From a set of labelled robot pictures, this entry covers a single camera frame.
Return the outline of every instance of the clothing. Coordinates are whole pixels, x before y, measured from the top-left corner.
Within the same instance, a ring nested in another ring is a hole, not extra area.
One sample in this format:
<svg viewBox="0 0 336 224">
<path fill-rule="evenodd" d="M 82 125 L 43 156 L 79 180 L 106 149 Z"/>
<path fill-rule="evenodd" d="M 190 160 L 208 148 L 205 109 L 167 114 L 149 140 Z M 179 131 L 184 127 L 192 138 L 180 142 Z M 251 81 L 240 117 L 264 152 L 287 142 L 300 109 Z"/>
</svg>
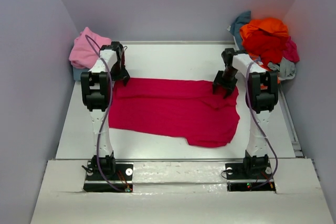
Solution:
<svg viewBox="0 0 336 224">
<path fill-rule="evenodd" d="M 293 79 L 296 74 L 295 64 L 286 58 L 281 60 L 280 65 L 270 62 L 268 67 L 271 70 L 279 71 L 280 81 Z"/>
<path fill-rule="evenodd" d="M 116 82 L 109 126 L 117 129 L 185 137 L 190 145 L 220 147 L 234 137 L 239 121 L 237 88 L 223 99 L 209 81 L 131 78 Z"/>
<path fill-rule="evenodd" d="M 84 31 L 79 34 L 79 37 L 75 39 L 74 47 L 72 48 L 69 56 L 71 65 L 79 69 L 92 68 L 98 59 L 98 56 L 86 40 L 85 35 L 89 35 L 92 39 L 94 39 L 99 47 L 111 44 L 111 39 L 101 37 L 98 34 L 93 33 L 89 27 L 86 27 Z"/>
<path fill-rule="evenodd" d="M 248 24 L 251 21 L 251 11 L 244 12 L 240 14 L 235 21 L 230 26 L 230 33 L 235 37 L 235 42 L 239 48 L 239 50 L 244 50 L 244 47 L 242 45 L 243 39 L 240 36 L 240 28 Z"/>
<path fill-rule="evenodd" d="M 287 60 L 297 63 L 300 61 L 300 57 L 297 51 L 296 44 L 291 40 L 291 37 L 288 38 L 286 42 L 286 49 L 282 51 L 282 56 Z"/>
<path fill-rule="evenodd" d="M 240 29 L 243 46 L 249 54 L 260 56 L 262 63 L 280 63 L 288 40 L 288 28 L 275 18 L 251 20 Z"/>
<path fill-rule="evenodd" d="M 75 81 L 80 81 L 80 75 L 81 75 L 83 72 L 87 72 L 87 71 L 89 71 L 89 70 L 90 70 L 89 68 L 82 68 L 82 69 L 79 69 L 79 68 L 72 67 L 74 80 L 75 80 Z"/>
</svg>

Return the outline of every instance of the gray wall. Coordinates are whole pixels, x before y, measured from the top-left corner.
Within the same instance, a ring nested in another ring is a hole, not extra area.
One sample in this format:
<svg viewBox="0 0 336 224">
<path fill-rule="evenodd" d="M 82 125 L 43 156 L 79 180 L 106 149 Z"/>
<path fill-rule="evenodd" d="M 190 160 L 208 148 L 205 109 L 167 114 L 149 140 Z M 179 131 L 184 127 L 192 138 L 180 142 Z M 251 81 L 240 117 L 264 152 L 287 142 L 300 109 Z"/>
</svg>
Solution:
<svg viewBox="0 0 336 224">
<path fill-rule="evenodd" d="M 301 61 L 285 94 L 304 153 L 315 160 L 336 220 L 336 2 L 296 0 L 285 22 Z"/>
<path fill-rule="evenodd" d="M 63 0 L 78 30 L 117 40 L 232 40 L 226 27 L 251 9 L 283 18 L 294 0 Z"/>
<path fill-rule="evenodd" d="M 76 28 L 61 0 L 0 0 L 0 223 L 30 219 L 71 95 Z"/>
</svg>

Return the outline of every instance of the gray cloth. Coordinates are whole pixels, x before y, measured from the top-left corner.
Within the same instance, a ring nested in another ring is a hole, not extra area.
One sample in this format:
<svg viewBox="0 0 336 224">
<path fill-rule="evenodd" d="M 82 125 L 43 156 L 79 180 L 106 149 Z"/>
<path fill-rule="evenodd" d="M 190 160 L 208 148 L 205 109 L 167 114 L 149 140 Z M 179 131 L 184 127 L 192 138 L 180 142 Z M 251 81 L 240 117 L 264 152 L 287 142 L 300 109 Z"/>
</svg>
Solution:
<svg viewBox="0 0 336 224">
<path fill-rule="evenodd" d="M 270 62 L 268 67 L 271 70 L 279 71 L 280 81 L 293 79 L 296 74 L 295 64 L 284 57 L 282 58 L 280 65 Z"/>
<path fill-rule="evenodd" d="M 75 68 L 75 67 L 72 67 L 72 70 L 73 70 L 73 75 L 74 75 L 74 80 L 75 81 L 80 81 L 80 75 L 83 72 L 89 71 L 88 68 L 78 69 L 78 68 Z"/>
<path fill-rule="evenodd" d="M 251 21 L 251 11 L 249 10 L 247 12 L 244 12 L 244 13 L 240 14 L 235 19 L 235 21 L 233 21 L 233 23 L 231 24 L 229 32 L 235 37 L 236 42 L 237 42 L 237 46 L 240 50 L 244 50 L 244 48 L 242 46 L 243 39 L 240 36 L 240 32 L 239 32 L 240 28 L 243 25 L 246 25 L 246 24 L 250 23 L 250 21 Z"/>
</svg>

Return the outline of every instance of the magenta cloth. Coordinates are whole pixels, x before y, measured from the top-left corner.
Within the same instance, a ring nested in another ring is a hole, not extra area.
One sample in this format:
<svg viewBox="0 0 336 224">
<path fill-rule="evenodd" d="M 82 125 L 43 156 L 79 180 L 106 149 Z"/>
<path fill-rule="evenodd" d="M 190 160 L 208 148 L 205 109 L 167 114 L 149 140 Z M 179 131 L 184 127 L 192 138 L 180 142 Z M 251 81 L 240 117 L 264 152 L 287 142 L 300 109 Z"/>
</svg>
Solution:
<svg viewBox="0 0 336 224">
<path fill-rule="evenodd" d="M 185 137 L 190 145 L 220 147 L 231 142 L 239 121 L 237 88 L 212 94 L 209 81 L 131 78 L 116 82 L 109 126 L 116 129 Z"/>
<path fill-rule="evenodd" d="M 92 39 L 94 39 L 99 47 L 111 44 L 111 39 L 101 37 L 98 34 L 93 33 L 89 27 L 86 27 L 84 31 L 79 34 L 79 37 L 77 37 L 73 42 L 74 47 L 72 48 L 69 56 L 71 65 L 79 69 L 92 68 L 98 59 L 98 56 L 86 40 L 85 35 L 89 35 Z"/>
<path fill-rule="evenodd" d="M 300 61 L 299 54 L 297 51 L 296 44 L 292 41 L 291 37 L 288 38 L 286 42 L 287 49 L 282 51 L 282 56 L 287 60 L 297 63 Z"/>
</svg>

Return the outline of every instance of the blue cloth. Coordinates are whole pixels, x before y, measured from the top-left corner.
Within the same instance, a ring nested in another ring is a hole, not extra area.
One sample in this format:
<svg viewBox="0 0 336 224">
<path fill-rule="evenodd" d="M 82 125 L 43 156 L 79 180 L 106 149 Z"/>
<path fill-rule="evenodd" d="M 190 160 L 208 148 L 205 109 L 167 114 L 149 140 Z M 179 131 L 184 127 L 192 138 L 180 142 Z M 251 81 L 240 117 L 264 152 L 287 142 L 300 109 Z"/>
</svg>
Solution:
<svg viewBox="0 0 336 224">
<path fill-rule="evenodd" d="M 243 43 L 243 39 L 240 36 L 240 28 L 243 25 L 246 25 L 248 23 L 250 23 L 251 21 L 251 11 L 247 11 L 244 12 L 242 14 L 240 14 L 235 21 L 231 24 L 231 28 L 230 28 L 230 33 L 235 37 L 236 42 L 237 42 L 237 46 L 240 50 L 244 50 L 244 47 L 242 45 Z"/>
<path fill-rule="evenodd" d="M 74 75 L 74 80 L 75 81 L 80 81 L 80 75 L 83 72 L 89 71 L 88 68 L 78 69 L 78 68 L 72 67 L 72 69 L 73 69 L 73 75 Z"/>
</svg>

